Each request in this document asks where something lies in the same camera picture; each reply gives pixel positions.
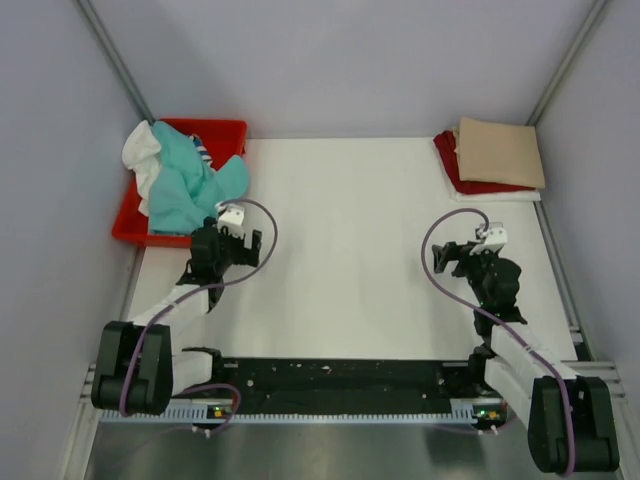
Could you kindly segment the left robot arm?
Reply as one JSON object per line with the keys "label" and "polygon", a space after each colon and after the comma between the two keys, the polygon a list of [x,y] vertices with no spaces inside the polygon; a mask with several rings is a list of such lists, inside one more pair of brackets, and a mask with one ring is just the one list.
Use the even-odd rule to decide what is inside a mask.
{"label": "left robot arm", "polygon": [[235,265],[260,266],[262,232],[251,243],[228,227],[205,225],[191,236],[190,258],[168,295],[128,321],[104,327],[91,387],[91,403],[102,410],[159,415],[175,389],[172,339],[191,321],[211,312],[224,289],[224,274]]}

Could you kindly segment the teal t shirt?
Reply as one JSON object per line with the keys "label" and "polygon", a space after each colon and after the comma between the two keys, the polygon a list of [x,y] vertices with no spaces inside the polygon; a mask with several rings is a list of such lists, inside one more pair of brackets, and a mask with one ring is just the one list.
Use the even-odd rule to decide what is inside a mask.
{"label": "teal t shirt", "polygon": [[216,170],[198,136],[184,135],[164,121],[151,129],[161,144],[161,169],[148,202],[152,233],[190,235],[206,218],[218,216],[218,203],[246,194],[250,174],[241,156],[231,156]]}

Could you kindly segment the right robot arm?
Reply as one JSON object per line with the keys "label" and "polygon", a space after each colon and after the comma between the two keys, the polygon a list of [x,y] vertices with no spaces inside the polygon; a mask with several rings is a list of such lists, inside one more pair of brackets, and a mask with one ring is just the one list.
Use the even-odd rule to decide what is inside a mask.
{"label": "right robot arm", "polygon": [[479,246],[433,246],[428,272],[434,277],[453,263],[453,276],[465,279],[475,295],[474,328],[483,342],[469,357],[469,388],[502,396],[526,427],[540,471],[616,471],[620,454],[607,384],[563,364],[535,337],[517,305],[521,268]]}

